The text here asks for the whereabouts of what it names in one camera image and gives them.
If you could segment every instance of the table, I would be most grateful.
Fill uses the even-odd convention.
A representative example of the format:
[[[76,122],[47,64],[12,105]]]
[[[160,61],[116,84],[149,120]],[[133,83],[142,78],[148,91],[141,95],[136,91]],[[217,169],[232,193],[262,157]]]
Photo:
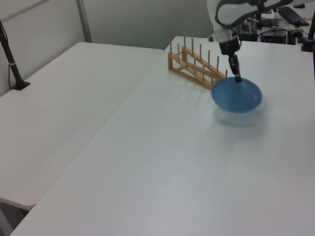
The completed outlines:
[[[218,44],[195,39],[197,52],[199,43],[216,61]],[[241,73],[261,88],[263,102],[231,114],[208,90],[169,72],[167,53],[12,236],[315,232],[313,55],[243,42]],[[222,57],[220,70],[227,64]]]
[[[30,210],[161,55],[78,43],[0,99],[0,202]]]

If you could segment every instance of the white wall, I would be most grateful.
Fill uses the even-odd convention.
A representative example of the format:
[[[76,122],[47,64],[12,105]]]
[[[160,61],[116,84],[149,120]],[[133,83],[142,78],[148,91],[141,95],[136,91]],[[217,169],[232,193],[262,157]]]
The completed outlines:
[[[3,26],[22,79],[77,42],[84,42],[76,0],[49,0]],[[0,47],[0,96],[9,91],[7,76],[8,62]]]
[[[82,0],[93,43],[165,49],[169,37],[207,37],[206,0]]]

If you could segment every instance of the blue bowl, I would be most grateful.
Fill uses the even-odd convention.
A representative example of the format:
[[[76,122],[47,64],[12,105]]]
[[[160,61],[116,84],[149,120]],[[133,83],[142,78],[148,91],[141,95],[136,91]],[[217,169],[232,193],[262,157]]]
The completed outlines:
[[[234,113],[249,112],[262,100],[261,91],[256,84],[243,78],[237,83],[235,77],[227,77],[215,83],[212,97],[220,108]]]

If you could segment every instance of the keyboard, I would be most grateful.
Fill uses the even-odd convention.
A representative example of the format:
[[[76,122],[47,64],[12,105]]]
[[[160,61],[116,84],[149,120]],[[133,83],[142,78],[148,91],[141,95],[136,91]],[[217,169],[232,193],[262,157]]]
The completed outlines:
[[[288,6],[278,8],[279,14],[294,26],[309,26],[310,24],[305,21],[299,14]]]

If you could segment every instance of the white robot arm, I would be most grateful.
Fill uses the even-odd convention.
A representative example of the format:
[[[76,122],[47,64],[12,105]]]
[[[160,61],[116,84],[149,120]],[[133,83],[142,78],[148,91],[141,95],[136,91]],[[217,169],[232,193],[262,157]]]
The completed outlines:
[[[229,62],[236,81],[241,81],[239,63],[235,52],[240,49],[232,28],[247,17],[266,12],[288,4],[305,3],[314,0],[207,0],[208,12],[213,24],[216,41],[221,53],[229,56]]]

